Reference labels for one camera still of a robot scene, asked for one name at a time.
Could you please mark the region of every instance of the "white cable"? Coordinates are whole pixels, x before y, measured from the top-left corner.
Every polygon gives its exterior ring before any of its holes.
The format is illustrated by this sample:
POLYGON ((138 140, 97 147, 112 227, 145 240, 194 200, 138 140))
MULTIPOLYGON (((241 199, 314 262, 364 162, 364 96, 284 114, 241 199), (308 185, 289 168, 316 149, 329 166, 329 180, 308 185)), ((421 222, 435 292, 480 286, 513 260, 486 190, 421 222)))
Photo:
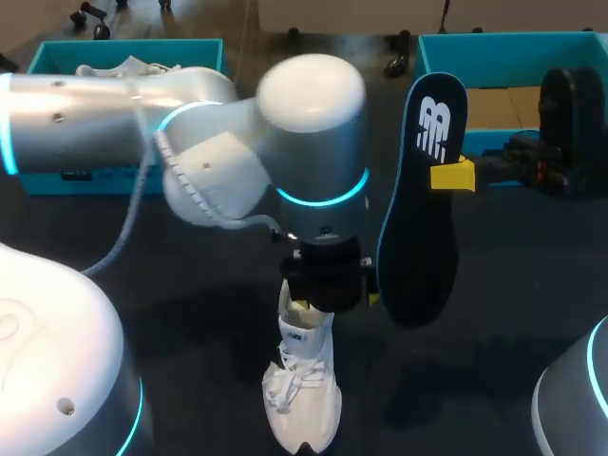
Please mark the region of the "white cable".
POLYGON ((180 184, 183 186, 183 189, 192 199, 192 201, 217 226, 225 230, 240 230, 252 225, 262 224, 268 226, 272 231, 275 231, 277 233, 282 232, 276 220, 270 216, 251 216, 240 220, 232 220, 223 217, 212 207, 211 204, 209 204, 205 200, 204 196, 199 192, 199 190, 197 190, 197 187, 195 187, 194 184, 185 175, 185 173, 181 171, 180 165, 178 164, 178 160, 176 158, 176 154, 175 152, 173 152, 173 148, 169 144, 165 133, 159 130, 156 132, 155 137, 156 144, 161 152, 161 157, 167 168, 171 169, 171 171, 178 179, 180 184))
POLYGON ((142 139, 144 143, 146 143, 145 150, 143 152, 137 178, 135 179, 135 185, 133 187, 133 193, 131 194, 129 206, 126 211, 126 217, 124 218, 123 228, 121 229, 116 242, 114 242, 114 245, 107 255, 94 265, 82 271, 82 274, 85 276, 92 276, 99 273, 103 268, 112 263, 123 251, 124 245, 128 241, 129 237, 131 236, 131 232, 133 231, 133 225, 135 224, 135 219, 137 218, 140 209, 140 202, 142 201, 148 171, 154 162, 154 142, 152 141, 150 135, 146 133, 147 126, 145 116, 140 104, 137 89, 135 89, 135 86, 131 83, 130 79, 125 79, 124 82, 127 85, 128 92, 130 92, 131 100, 133 100, 135 105, 135 117, 142 133, 142 139))
MULTIPOLYGON (((127 85, 128 92, 130 92, 131 100, 134 102, 135 117, 137 119, 140 132, 142 133, 143 142, 145 143, 145 151, 140 163, 137 178, 135 179, 135 185, 133 188, 133 193, 131 194, 128 209, 126 211, 126 217, 124 218, 123 228, 121 229, 116 242, 114 242, 114 245, 107 255, 105 255, 94 265, 82 271, 82 274, 85 276, 92 276, 99 273, 103 268, 111 264, 123 251, 124 246, 131 236, 131 232, 133 231, 133 225, 135 224, 135 220, 140 209, 140 202, 142 201, 148 171, 154 162, 154 141, 152 137, 147 134, 147 125, 137 89, 135 88, 135 85, 132 84, 130 79, 125 78, 124 82, 127 85)), ((222 215, 216 212, 211 205, 207 203, 207 201, 199 193, 192 182, 190 182, 186 175, 181 172, 176 155, 169 145, 169 141, 167 140, 164 132, 157 131, 155 136, 157 145, 161 151, 161 156, 166 166, 170 168, 178 178, 188 196, 195 202, 200 210, 204 212, 207 217, 209 217, 209 219, 216 222, 217 226, 226 230, 240 230, 252 225, 264 224, 267 225, 272 231, 281 233, 281 228, 276 220, 269 216, 251 216, 241 220, 231 220, 224 218, 222 215)))

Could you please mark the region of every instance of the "insole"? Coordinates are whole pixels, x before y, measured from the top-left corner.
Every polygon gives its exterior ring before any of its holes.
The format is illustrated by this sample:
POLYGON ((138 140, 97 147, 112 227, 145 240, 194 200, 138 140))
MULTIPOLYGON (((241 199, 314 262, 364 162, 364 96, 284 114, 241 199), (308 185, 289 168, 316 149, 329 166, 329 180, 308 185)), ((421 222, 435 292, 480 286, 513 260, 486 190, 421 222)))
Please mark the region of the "insole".
POLYGON ((466 114, 465 87, 449 74, 426 75, 409 92, 399 169, 376 258, 380 295, 402 326, 434 320, 452 290, 458 248, 451 192, 431 191, 430 167, 459 160, 466 114))

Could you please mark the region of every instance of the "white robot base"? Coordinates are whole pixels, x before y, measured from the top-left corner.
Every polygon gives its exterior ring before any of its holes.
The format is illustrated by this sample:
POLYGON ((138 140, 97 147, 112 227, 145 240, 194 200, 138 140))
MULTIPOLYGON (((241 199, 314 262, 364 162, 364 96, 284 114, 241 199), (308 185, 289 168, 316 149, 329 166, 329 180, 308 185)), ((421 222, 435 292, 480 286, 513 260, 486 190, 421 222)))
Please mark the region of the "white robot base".
POLYGON ((143 383, 105 294, 0 244, 0 456, 144 456, 143 383))
POLYGON ((532 398, 532 427, 542 456, 608 452, 606 318, 542 374, 532 398))

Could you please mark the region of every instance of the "new balance logo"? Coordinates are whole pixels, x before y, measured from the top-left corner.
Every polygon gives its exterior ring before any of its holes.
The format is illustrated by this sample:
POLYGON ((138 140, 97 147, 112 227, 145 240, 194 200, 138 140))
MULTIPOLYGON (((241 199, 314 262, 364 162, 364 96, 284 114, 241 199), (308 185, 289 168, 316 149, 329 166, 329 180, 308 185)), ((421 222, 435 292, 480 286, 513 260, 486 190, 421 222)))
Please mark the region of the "new balance logo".
POLYGON ((418 133, 416 145, 443 163, 446 148, 442 146, 442 142, 447 140, 449 108, 444 103, 436 104, 432 98, 425 97, 420 106, 419 124, 424 131, 418 133))

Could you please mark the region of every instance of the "yellow clip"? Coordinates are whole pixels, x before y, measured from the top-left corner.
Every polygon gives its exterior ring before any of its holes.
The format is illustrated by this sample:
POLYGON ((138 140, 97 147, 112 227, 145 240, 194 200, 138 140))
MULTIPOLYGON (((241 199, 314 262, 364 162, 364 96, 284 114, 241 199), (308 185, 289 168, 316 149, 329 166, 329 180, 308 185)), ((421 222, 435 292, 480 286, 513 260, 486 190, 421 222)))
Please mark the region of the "yellow clip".
POLYGON ((430 167, 430 188, 433 190, 475 191, 475 163, 462 155, 458 163, 430 167))
POLYGON ((373 306, 378 299, 380 299, 379 293, 370 293, 368 296, 368 300, 369 300, 371 306, 373 306))
POLYGON ((294 301, 294 304, 301 307, 305 311, 308 311, 311 308, 311 305, 306 300, 294 301))

